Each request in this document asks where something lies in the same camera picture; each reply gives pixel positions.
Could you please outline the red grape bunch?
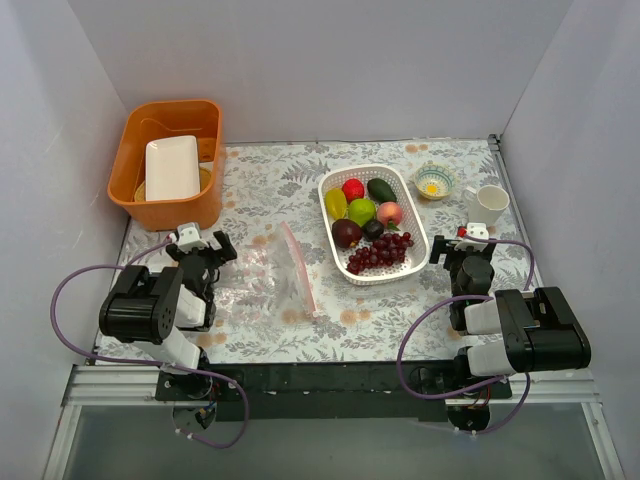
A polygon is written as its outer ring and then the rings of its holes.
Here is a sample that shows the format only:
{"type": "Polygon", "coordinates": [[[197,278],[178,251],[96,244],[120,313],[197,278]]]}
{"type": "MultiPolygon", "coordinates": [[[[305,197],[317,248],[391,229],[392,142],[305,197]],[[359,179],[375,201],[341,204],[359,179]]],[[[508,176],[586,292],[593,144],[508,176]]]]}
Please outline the red grape bunch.
{"type": "Polygon", "coordinates": [[[374,240],[370,246],[355,248],[347,258],[346,270],[355,275],[403,265],[407,252],[414,245],[409,232],[386,233],[374,240]]]}

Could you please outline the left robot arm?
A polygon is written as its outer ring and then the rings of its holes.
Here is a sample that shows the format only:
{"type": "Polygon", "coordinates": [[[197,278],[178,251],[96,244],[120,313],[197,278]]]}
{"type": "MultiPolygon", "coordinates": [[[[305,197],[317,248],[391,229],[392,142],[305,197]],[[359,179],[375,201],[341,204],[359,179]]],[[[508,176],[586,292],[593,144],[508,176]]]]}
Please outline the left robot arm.
{"type": "Polygon", "coordinates": [[[219,269],[237,258],[227,233],[218,230],[213,239],[204,240],[195,223],[178,227],[162,244],[177,265],[155,273],[126,266],[99,313],[103,335],[153,357],[167,368],[169,384],[193,400],[210,395],[214,380],[203,369],[209,364],[206,353],[185,333],[211,328],[219,269]]]}

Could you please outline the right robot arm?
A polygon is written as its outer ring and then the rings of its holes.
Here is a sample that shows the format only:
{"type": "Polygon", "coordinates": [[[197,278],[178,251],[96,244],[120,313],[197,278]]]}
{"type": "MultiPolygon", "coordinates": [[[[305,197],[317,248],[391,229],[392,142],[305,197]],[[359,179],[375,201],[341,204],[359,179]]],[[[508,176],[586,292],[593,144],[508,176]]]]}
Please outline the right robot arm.
{"type": "Polygon", "coordinates": [[[475,397],[494,376],[579,370],[591,362],[586,333],[562,291],[540,287],[493,290],[495,239],[434,237],[429,262],[444,260],[453,301],[448,307],[454,331],[470,336],[499,334],[497,341],[464,347],[440,378],[422,373],[444,389],[475,397]]]}

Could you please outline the dark red plum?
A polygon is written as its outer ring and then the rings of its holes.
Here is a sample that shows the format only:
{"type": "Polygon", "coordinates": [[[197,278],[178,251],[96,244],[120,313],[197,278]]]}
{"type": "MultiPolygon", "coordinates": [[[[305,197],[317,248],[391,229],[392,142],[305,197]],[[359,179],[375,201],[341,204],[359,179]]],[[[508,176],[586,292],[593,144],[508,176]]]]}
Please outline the dark red plum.
{"type": "Polygon", "coordinates": [[[336,220],[331,227],[334,244],[337,247],[348,249],[356,246],[362,238],[361,227],[352,220],[336,220]]]}

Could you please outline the clear zip top bag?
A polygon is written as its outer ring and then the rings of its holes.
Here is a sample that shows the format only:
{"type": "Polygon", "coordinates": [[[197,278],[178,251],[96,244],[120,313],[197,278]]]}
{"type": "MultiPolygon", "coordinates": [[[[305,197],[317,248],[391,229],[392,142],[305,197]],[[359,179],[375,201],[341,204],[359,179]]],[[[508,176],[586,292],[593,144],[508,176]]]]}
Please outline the clear zip top bag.
{"type": "Polygon", "coordinates": [[[220,273],[216,298],[231,321],[281,325],[319,316],[304,255],[285,222],[266,244],[240,248],[220,273]]]}

